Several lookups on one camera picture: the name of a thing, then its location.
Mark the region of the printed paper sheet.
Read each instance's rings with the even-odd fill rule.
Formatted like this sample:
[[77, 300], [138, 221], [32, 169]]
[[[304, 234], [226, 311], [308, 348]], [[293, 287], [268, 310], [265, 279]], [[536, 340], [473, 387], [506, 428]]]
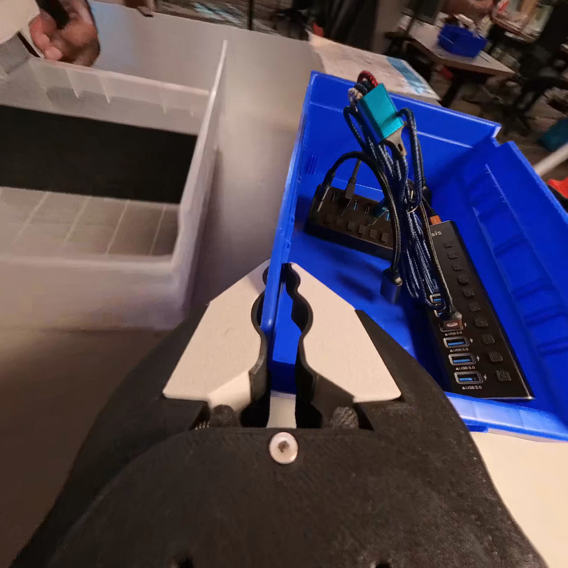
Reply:
[[440, 97], [430, 84], [406, 61], [346, 46], [311, 32], [308, 36], [322, 72], [354, 82], [366, 70], [391, 93], [440, 105]]

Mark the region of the dark grey USB hub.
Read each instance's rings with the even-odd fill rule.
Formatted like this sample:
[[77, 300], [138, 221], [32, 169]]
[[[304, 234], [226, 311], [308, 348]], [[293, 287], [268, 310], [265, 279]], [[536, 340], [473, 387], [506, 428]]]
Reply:
[[323, 184], [317, 186], [309, 208], [306, 232], [341, 246], [375, 257], [392, 260], [394, 236], [390, 212], [383, 201], [377, 202]]

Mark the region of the black bin divider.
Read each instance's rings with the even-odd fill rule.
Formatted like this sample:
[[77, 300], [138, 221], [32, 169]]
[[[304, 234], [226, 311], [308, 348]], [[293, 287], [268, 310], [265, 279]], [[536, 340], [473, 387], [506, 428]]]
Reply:
[[197, 136], [1, 106], [1, 187], [179, 204]]

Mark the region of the black long USB hub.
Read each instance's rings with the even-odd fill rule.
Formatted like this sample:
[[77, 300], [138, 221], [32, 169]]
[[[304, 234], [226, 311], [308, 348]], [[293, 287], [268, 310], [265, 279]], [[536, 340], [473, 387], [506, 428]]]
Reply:
[[477, 399], [532, 400], [532, 390], [457, 227], [445, 221], [430, 232], [453, 304], [462, 315], [460, 324], [442, 323], [439, 310], [428, 315], [441, 386], [448, 393]]

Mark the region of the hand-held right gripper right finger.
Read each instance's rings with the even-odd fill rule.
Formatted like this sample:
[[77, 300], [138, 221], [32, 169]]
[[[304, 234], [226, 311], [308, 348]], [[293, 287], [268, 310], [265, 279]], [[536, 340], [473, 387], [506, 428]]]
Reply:
[[356, 309], [294, 262], [284, 266], [291, 318], [300, 330], [295, 359], [298, 428], [330, 424], [337, 408], [395, 401], [401, 391]]

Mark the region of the clear plastic bin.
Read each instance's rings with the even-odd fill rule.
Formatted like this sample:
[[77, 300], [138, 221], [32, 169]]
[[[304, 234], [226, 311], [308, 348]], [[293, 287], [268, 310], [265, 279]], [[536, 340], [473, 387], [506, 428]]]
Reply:
[[1, 187], [1, 325], [169, 330], [185, 317], [219, 149], [228, 43], [208, 89], [32, 58], [1, 106], [197, 136], [181, 202]]

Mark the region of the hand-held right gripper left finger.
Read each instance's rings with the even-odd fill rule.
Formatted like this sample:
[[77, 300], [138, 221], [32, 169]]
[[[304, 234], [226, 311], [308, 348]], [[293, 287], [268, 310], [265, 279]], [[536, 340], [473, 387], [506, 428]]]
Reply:
[[270, 414], [269, 340], [261, 329], [266, 260], [207, 305], [162, 394], [202, 403], [212, 415], [230, 408], [244, 427], [266, 427]]

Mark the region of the person's left hand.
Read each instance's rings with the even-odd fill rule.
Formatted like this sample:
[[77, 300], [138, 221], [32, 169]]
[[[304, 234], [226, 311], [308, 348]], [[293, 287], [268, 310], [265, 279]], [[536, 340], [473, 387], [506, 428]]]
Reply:
[[31, 41], [48, 61], [92, 66], [100, 54], [96, 20], [88, 1], [36, 1]]

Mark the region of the blue plastic bin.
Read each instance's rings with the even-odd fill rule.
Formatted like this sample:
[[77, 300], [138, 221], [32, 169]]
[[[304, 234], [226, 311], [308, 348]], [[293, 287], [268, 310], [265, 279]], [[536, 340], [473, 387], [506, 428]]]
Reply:
[[486, 48], [487, 39], [469, 28], [446, 23], [437, 36], [437, 45], [454, 56], [474, 59]]
[[[312, 71], [288, 170], [266, 286], [262, 327], [274, 332], [270, 369], [277, 389], [295, 390], [300, 331], [280, 269], [297, 263], [356, 309], [365, 311], [435, 377], [425, 311], [405, 291], [380, 295], [385, 259], [304, 231], [317, 185], [342, 154], [359, 146], [343, 117], [352, 81]], [[567, 212], [500, 125], [405, 96], [412, 109], [433, 209], [457, 225], [534, 398], [487, 401], [449, 393], [476, 431], [567, 441]]]

